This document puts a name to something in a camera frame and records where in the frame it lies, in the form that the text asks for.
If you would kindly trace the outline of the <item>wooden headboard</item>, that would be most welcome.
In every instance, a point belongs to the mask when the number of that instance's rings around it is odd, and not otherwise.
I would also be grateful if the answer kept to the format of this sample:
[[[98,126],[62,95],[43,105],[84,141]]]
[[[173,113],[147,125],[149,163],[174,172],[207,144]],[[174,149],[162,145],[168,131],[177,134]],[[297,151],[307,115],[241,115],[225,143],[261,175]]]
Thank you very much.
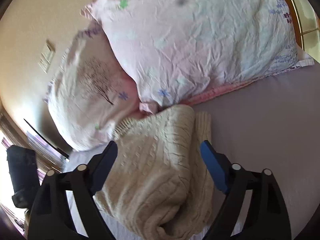
[[[308,0],[285,0],[289,6],[297,44],[319,61],[319,18]]]

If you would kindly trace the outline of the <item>beige cable-knit sweater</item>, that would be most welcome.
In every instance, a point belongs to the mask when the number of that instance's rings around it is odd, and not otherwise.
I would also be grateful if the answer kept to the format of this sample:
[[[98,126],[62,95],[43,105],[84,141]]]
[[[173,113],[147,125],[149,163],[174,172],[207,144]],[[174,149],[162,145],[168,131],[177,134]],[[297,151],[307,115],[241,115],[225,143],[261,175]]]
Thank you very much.
[[[212,213],[214,183],[200,145],[211,117],[176,105],[114,130],[118,155],[95,194],[99,209],[142,239],[189,239]]]

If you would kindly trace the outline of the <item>black framed mirror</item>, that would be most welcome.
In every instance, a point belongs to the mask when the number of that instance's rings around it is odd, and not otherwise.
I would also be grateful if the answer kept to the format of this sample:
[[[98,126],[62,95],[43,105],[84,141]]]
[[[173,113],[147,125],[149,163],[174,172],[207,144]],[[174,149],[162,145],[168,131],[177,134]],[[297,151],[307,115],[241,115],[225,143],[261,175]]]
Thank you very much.
[[[56,152],[59,152],[63,157],[65,157],[67,160],[69,160],[69,154],[57,147],[56,145],[53,145],[51,141],[48,141],[46,137],[44,137],[41,133],[39,133],[33,126],[24,119],[26,124],[39,136],[44,142],[46,142],[52,149],[56,150]]]

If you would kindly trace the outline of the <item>pink pillow with snowflake print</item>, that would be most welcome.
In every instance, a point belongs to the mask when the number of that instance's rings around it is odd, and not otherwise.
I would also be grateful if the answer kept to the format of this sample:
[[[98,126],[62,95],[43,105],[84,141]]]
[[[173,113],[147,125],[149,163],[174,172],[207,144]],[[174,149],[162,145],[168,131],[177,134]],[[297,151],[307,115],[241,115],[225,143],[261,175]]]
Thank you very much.
[[[285,0],[93,0],[81,14],[101,25],[146,112],[314,63]]]

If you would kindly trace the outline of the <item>pink pillow with tree print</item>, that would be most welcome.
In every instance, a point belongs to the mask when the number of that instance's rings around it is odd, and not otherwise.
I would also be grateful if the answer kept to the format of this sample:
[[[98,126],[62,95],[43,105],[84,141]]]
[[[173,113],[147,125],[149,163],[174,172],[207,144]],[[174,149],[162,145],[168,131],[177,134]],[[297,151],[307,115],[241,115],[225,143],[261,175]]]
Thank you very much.
[[[141,118],[136,83],[116,59],[101,25],[91,21],[66,50],[47,94],[58,132],[76,151],[113,138],[126,118]]]

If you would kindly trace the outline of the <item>white wall switch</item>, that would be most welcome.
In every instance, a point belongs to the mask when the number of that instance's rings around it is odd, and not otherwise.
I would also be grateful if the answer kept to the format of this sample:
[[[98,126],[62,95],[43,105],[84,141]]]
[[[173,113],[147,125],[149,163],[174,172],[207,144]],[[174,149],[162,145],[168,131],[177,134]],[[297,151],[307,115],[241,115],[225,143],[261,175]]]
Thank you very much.
[[[46,40],[40,54],[40,59],[38,61],[39,67],[48,73],[50,65],[55,55],[55,47],[49,40]]]

